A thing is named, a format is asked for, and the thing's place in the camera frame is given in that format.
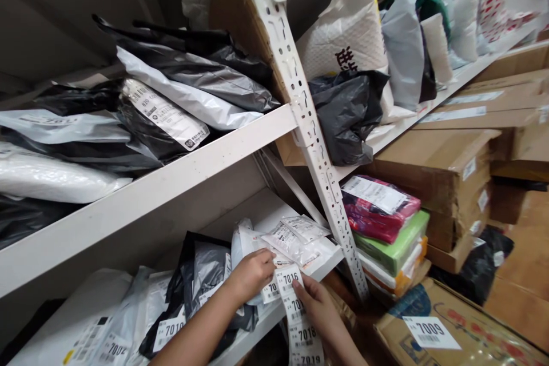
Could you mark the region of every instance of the cardboard box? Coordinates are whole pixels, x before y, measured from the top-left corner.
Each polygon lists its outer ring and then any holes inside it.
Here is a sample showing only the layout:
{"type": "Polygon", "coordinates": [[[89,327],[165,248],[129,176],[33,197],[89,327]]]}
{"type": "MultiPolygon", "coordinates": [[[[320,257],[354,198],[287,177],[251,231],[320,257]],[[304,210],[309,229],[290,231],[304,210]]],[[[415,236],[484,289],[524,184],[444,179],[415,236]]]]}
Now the cardboard box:
{"type": "Polygon", "coordinates": [[[431,278],[409,291],[375,330],[401,366],[549,364],[549,357],[532,343],[431,278]],[[436,317],[461,349],[423,348],[402,319],[406,316],[436,317]]]}

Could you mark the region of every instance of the shelf board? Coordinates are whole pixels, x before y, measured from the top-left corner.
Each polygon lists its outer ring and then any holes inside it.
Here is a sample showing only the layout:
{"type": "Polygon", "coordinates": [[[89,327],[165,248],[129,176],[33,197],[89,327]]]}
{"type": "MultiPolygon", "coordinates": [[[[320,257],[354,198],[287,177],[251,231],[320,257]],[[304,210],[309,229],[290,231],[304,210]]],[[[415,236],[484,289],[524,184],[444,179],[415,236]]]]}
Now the shelf board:
{"type": "MultiPolygon", "coordinates": [[[[520,42],[524,37],[528,36],[535,29],[535,24],[536,21],[532,21],[514,32],[507,34],[502,39],[493,43],[493,47],[497,50],[496,52],[481,56],[476,62],[469,63],[468,65],[454,70],[453,73],[456,81],[449,84],[446,89],[439,90],[436,99],[419,104],[417,114],[414,117],[402,119],[401,121],[395,123],[395,127],[389,132],[379,138],[372,139],[371,142],[368,142],[368,145],[373,149],[374,155],[389,145],[393,140],[397,139],[406,130],[414,126],[415,123],[425,117],[435,107],[439,106],[444,100],[469,83],[473,77],[487,68],[503,54],[508,52],[510,48],[520,42]]],[[[357,167],[358,166],[335,166],[335,178],[341,181],[343,178],[351,174],[357,167]]]]}
{"type": "MultiPolygon", "coordinates": [[[[230,240],[234,223],[241,218],[249,217],[252,220],[254,230],[268,232],[283,217],[296,215],[298,213],[273,194],[273,192],[269,189],[263,189],[205,227],[200,233],[230,240]]],[[[304,270],[305,274],[319,281],[343,259],[341,246],[335,245],[326,238],[321,239],[321,241],[332,252],[331,256],[323,264],[304,270]]],[[[281,300],[277,300],[268,305],[260,306],[258,307],[258,315],[259,320],[255,330],[253,332],[239,331],[234,343],[217,359],[210,362],[210,366],[233,366],[237,364],[246,353],[284,318],[284,305],[281,300]]]]}
{"type": "Polygon", "coordinates": [[[297,127],[289,105],[0,250],[0,297],[297,127]]]}

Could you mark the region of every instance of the red and white package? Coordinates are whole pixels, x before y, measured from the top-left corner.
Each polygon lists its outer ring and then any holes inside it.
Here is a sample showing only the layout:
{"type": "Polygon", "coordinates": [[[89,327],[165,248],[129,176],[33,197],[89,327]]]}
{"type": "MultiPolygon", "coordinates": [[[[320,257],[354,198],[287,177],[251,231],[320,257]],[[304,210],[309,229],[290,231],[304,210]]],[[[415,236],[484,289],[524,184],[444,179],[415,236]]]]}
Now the red and white package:
{"type": "Polygon", "coordinates": [[[389,244],[421,207],[417,197],[370,176],[351,177],[341,192],[351,229],[389,244]]]}

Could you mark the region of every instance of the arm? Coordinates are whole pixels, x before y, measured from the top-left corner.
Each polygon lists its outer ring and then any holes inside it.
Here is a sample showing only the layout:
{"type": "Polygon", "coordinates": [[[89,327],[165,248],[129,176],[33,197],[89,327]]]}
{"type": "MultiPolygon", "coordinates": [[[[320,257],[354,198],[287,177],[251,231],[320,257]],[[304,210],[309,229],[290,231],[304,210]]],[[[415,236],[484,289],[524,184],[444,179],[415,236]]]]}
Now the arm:
{"type": "Polygon", "coordinates": [[[154,357],[150,366],[205,366],[236,310],[273,278],[273,253],[258,250],[244,257],[206,304],[154,357]]]}
{"type": "Polygon", "coordinates": [[[339,359],[345,366],[368,366],[345,328],[329,292],[313,278],[301,275],[305,288],[297,280],[293,281],[293,288],[330,357],[339,359]]]}

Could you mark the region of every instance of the human hand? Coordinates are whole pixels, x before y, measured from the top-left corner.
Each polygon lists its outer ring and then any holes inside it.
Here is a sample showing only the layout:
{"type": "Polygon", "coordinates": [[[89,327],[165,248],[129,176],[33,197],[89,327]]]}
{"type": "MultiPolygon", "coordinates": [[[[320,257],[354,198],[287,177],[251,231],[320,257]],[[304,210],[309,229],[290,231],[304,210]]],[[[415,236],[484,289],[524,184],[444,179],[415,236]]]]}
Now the human hand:
{"type": "Polygon", "coordinates": [[[268,249],[260,249],[245,256],[229,278],[223,283],[230,289],[236,299],[238,307],[246,303],[261,292],[271,280],[276,266],[273,259],[276,257],[268,249]]]}

